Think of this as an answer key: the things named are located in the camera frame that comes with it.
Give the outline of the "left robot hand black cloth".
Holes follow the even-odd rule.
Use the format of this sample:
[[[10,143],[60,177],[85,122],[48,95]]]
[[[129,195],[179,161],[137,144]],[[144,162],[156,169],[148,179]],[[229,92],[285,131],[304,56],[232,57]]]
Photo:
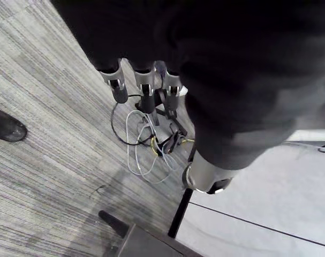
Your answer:
[[[194,190],[226,188],[325,104],[325,1],[52,4],[116,96],[125,96],[122,58],[147,107],[156,61],[167,102],[187,88],[196,152],[184,180]]]

